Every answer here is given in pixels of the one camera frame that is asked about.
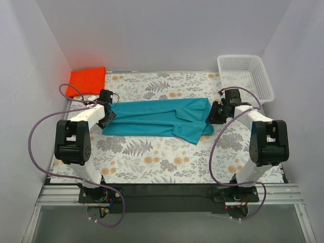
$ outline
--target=teal cloth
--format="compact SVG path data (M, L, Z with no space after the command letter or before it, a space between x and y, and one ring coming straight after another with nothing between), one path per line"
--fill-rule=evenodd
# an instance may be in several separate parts
M112 110L117 117L103 135L177 136L197 144L202 135L214 132L205 122L211 110L207 98L124 102Z

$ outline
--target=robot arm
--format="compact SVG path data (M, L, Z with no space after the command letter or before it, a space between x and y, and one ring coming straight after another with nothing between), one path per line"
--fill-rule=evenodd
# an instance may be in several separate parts
M227 118L235 118L251 109L248 103L242 103L238 89L225 91L220 103L214 102L206 122L224 124ZM250 159L232 180L236 183L253 181L242 185L252 187L271 167L279 165L289 158L287 125L283 120L272 120L256 110L252 110L237 119L251 130L249 146Z
M99 98L89 97L89 101L97 99L97 105L88 104L88 110L80 112L70 120L59 120L56 125L55 150L57 159L71 167L77 176L100 184L103 177L95 169L93 163L87 163L91 155L89 130L98 124L104 128L115 117L111 110L113 92L101 90ZM83 187L94 188L92 184L83 182Z

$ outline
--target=red fabric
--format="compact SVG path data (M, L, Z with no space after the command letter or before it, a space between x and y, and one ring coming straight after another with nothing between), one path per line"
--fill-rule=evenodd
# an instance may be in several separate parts
M79 71L72 71L69 84L75 86L83 95L99 95L100 90L105 88L106 68L88 68ZM74 97L80 94L68 87L66 96Z

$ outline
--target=table surface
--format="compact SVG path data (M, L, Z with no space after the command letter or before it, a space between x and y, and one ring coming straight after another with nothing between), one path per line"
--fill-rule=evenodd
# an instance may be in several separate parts
M106 75L105 88L119 94L119 102L207 97L212 103L220 98L221 82L217 73L112 73ZM70 109L80 107L81 103L72 102ZM76 114L71 112L68 118ZM202 136L197 145L177 137L105 136L94 126L90 130L89 162L94 163L107 183L213 183L208 161L214 140L224 125L213 126L214 134ZM248 161L250 134L250 130L235 121L221 137L212 166L220 181L229 182ZM54 163L53 172L75 175L59 160ZM279 167L271 168L260 181L284 182ZM75 180L52 177L51 182Z

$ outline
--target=white backdrop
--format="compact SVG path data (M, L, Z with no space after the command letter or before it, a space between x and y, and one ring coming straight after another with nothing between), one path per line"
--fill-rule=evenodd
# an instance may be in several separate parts
M261 56L291 0L36 0L73 70L217 70Z
M299 185L317 242L324 242L323 13L322 0L293 0L262 55L275 94L265 111L287 123L283 168Z
M28 156L28 134L41 117L66 108L57 88L71 68L34 0L0 1L0 30L0 242L21 242L45 177ZM33 140L46 169L59 118Z

